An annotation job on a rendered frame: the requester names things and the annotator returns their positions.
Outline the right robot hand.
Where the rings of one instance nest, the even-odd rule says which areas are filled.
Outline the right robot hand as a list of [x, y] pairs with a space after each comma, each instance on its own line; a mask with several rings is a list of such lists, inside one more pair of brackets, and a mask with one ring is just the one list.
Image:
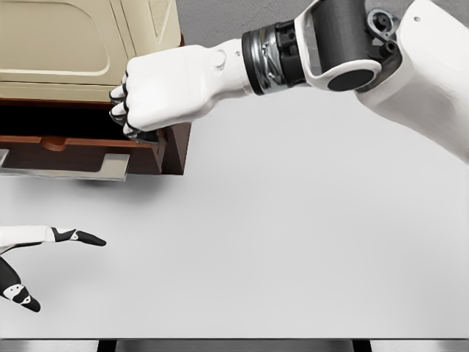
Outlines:
[[150, 134], [190, 122], [212, 107], [204, 60], [213, 51], [190, 45], [132, 58], [121, 84], [109, 92], [113, 121], [129, 139], [154, 142]]

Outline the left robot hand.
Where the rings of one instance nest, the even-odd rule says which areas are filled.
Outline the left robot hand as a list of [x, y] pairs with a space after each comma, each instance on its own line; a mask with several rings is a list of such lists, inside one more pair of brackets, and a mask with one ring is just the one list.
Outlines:
[[103, 239], [77, 229], [46, 225], [0, 226], [0, 297], [32, 312], [39, 312], [41, 310], [39, 301], [31, 295], [15, 269], [2, 255], [16, 248], [65, 241], [77, 241], [92, 246], [106, 245]]

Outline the brown drawer with silver handle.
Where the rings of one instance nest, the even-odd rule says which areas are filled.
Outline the brown drawer with silver handle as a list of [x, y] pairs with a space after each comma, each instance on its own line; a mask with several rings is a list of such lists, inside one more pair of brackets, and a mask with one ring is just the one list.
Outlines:
[[123, 181], [159, 175], [166, 140], [157, 144], [59, 136], [0, 136], [0, 176]]

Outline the cream and brown cabinet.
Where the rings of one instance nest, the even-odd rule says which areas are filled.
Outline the cream and brown cabinet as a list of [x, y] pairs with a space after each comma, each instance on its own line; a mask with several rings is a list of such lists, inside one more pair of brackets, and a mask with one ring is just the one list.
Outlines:
[[[128, 61], [183, 45], [175, 0], [0, 0], [0, 136], [130, 140], [109, 117]], [[151, 134], [182, 175], [191, 126]]]

